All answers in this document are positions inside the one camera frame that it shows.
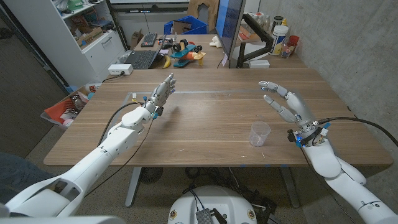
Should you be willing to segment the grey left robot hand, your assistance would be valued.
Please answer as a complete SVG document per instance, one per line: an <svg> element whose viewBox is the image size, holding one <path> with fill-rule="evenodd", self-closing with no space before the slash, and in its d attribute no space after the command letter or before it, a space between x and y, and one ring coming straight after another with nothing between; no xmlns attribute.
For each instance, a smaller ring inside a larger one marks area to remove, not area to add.
<svg viewBox="0 0 398 224"><path fill-rule="evenodd" d="M175 91L176 79L171 73L162 83L160 83L151 93L149 99L145 103L144 108L150 113L156 110L156 107L162 107L167 98Z"/></svg>

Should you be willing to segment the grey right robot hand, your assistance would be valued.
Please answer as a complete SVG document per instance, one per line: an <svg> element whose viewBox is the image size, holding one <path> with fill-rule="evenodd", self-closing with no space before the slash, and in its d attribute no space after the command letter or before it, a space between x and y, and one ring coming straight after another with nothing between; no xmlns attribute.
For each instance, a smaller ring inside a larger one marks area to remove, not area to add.
<svg viewBox="0 0 398 224"><path fill-rule="evenodd" d="M263 90L269 91L271 93L277 93L287 102L288 108L281 106L269 95L263 96L265 102L267 102L274 110L276 110L276 112L284 121L288 123L295 123L302 129L313 126L312 123L315 121L315 117L300 95L289 91L283 86L273 82L260 81L258 84Z"/></svg>

